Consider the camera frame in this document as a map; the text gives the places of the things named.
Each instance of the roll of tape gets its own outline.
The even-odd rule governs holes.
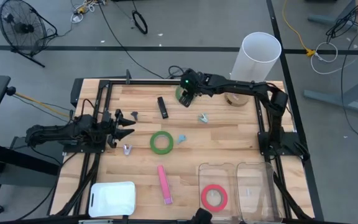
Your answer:
[[[159,136],[166,136],[169,140],[169,144],[165,149],[158,149],[155,147],[154,141]],[[158,131],[153,134],[153,136],[150,138],[150,147],[156,154],[164,155],[169,153],[173,149],[173,138],[172,135],[166,131]]]
[[[208,194],[208,192],[210,190],[216,190],[219,192],[219,194],[221,195],[221,203],[217,206],[213,206],[211,204],[208,203],[207,199],[206,199],[206,195]],[[210,212],[220,212],[221,210],[223,210],[226,205],[227,205],[227,193],[226,191],[223,189],[222,186],[218,185],[218,184],[210,184],[208,186],[206,186],[203,191],[201,192],[201,202],[203,203],[204,207],[206,209],[208,209]]]

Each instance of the black fan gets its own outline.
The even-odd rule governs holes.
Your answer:
[[[47,35],[44,21],[55,29],[53,34]],[[45,67],[33,56],[47,48],[48,40],[58,36],[57,30],[32,6],[22,0],[5,0],[0,5],[0,29],[12,52]]]

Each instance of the white cutting board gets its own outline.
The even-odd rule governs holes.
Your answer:
[[[135,211],[136,189],[133,182],[98,183],[92,185],[91,217],[132,215]]]

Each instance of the white cylinder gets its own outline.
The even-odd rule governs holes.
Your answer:
[[[262,82],[281,54],[281,45],[272,35],[254,32],[244,38],[230,79]]]

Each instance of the concrete floor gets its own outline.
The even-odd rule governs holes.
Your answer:
[[[70,28],[69,0],[27,2],[56,25],[59,34]],[[289,0],[287,19],[302,34],[305,44],[315,48],[325,41],[324,34],[328,27],[308,22],[307,15],[315,13],[336,17],[347,3]],[[126,12],[132,11],[131,2],[118,4]],[[242,39],[252,32],[273,34],[266,2],[261,0],[143,0],[136,1],[136,4],[149,25],[147,35],[131,29],[128,18],[114,4],[103,8],[113,31],[126,46],[157,47],[161,44],[164,47],[238,47]],[[298,37],[281,17],[282,5],[283,0],[273,1],[283,46],[286,49],[301,49]],[[346,38],[352,38],[355,34],[349,32],[333,43],[339,49],[346,49],[349,44]],[[1,32],[0,45],[7,45]],[[51,45],[118,46],[98,7],[94,13],[86,14],[81,23],[75,24],[72,32],[55,39]],[[167,68],[171,65],[228,76],[237,53],[131,52],[131,55],[143,66],[163,76],[167,75]],[[71,107],[70,90],[74,78],[123,75],[127,68],[134,78],[154,78],[133,63],[124,52],[47,50],[35,57],[47,67],[41,68],[20,55],[0,50],[0,75],[9,75],[12,78],[10,85],[15,86],[20,93],[67,108]],[[348,57],[348,61],[354,58],[358,56]],[[339,68],[342,60],[343,56],[339,56],[335,63],[329,65],[316,62],[316,68],[331,71]],[[304,89],[339,93],[340,73],[318,75],[312,71],[310,59],[305,55],[287,55],[287,61],[324,218],[327,221],[358,223],[358,136],[347,125],[342,108],[303,97]],[[284,80],[279,61],[267,79]],[[358,61],[345,69],[345,89],[357,82]],[[358,113],[348,114],[358,130]],[[15,98],[5,97],[0,106],[0,145],[10,145],[14,136],[23,136],[26,129],[34,124],[62,123]],[[44,198],[48,190],[46,187],[4,186],[0,193],[0,204],[7,209],[0,215],[0,221],[13,220],[27,213]],[[32,217],[45,216],[47,207],[48,201]]]

